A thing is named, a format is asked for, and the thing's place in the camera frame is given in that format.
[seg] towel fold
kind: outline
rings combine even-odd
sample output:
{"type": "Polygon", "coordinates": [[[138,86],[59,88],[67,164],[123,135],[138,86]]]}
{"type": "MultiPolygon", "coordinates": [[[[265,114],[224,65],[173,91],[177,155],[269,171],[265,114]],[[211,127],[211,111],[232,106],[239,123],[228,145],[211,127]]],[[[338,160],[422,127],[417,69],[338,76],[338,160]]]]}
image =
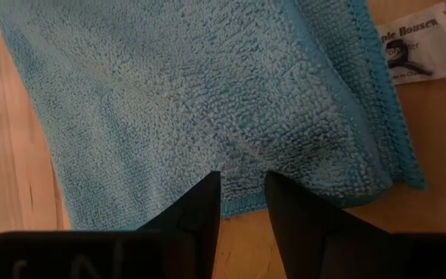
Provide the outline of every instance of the towel fold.
{"type": "Polygon", "coordinates": [[[136,229],[210,171],[339,206],[424,186],[362,0],[0,0],[75,229],[136,229]]]}

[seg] blue microfiber towel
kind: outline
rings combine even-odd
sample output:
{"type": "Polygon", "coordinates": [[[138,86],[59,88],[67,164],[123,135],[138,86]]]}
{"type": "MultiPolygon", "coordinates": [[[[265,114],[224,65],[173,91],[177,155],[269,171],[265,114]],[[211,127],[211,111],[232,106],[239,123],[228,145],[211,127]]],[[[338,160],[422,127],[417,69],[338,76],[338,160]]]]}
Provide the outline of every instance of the blue microfiber towel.
{"type": "Polygon", "coordinates": [[[0,0],[75,229],[136,229],[210,171],[339,206],[424,179],[363,0],[0,0]]]}

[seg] white label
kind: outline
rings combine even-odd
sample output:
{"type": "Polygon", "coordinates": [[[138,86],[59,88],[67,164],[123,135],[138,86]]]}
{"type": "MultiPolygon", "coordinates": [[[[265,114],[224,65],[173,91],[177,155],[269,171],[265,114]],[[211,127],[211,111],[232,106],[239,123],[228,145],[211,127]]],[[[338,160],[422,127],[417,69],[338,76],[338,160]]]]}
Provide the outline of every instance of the white label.
{"type": "Polygon", "coordinates": [[[394,84],[446,78],[446,6],[378,26],[394,84]]]}

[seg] wooden table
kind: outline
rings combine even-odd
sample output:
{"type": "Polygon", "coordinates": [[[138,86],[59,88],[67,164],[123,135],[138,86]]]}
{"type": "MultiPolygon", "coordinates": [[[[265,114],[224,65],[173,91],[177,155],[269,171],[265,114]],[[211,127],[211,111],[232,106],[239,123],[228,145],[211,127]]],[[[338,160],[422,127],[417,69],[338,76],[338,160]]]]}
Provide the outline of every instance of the wooden table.
{"type": "MultiPolygon", "coordinates": [[[[377,24],[436,0],[371,0],[377,24]]],[[[397,185],[349,211],[390,232],[446,232],[446,79],[397,87],[426,191],[397,185]]],[[[0,36],[0,232],[66,229],[46,141],[0,36]]],[[[285,278],[266,211],[222,221],[215,278],[285,278]]]]}

